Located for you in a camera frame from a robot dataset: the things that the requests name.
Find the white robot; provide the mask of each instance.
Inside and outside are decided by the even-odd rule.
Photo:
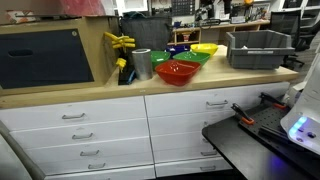
[[[300,98],[295,88],[304,86]],[[289,91],[291,111],[281,120],[281,126],[288,138],[310,151],[320,155],[320,54],[317,54],[305,82]]]

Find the yellow bowl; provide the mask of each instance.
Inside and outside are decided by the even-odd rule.
[[[212,57],[218,50],[218,45],[213,43],[204,43],[204,44],[192,44],[191,50],[193,52],[202,52],[210,54]]]

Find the plastic bowl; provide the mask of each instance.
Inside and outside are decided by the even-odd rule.
[[[212,57],[218,50],[218,45],[216,44],[192,44],[191,45],[192,52],[202,52],[202,53],[208,53],[210,54],[210,57]]]
[[[209,60],[210,54],[200,53],[200,52],[182,52],[180,54],[173,56],[173,58],[178,60],[184,60],[184,61],[198,62],[201,64],[201,67],[202,67]]]
[[[185,51],[190,51],[190,46],[185,46],[185,45],[179,45],[179,46],[168,46],[166,49],[166,52],[169,52],[171,54],[170,58],[172,59],[173,56],[176,54],[185,52]]]
[[[200,69],[200,63],[170,60],[156,67],[156,72],[166,83],[175,86],[186,85]]]
[[[163,52],[163,51],[151,51],[151,62],[153,70],[156,69],[156,67],[159,64],[162,64],[170,58],[170,53]]]

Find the gray storage bin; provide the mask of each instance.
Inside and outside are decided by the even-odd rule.
[[[291,37],[275,31],[227,32],[227,58],[233,68],[276,69],[294,54]]]

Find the red container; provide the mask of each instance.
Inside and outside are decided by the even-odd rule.
[[[60,0],[65,14],[88,16],[105,15],[100,0]]]
[[[197,62],[169,60],[158,65],[156,72],[166,83],[184,86],[199,71],[200,66]]]

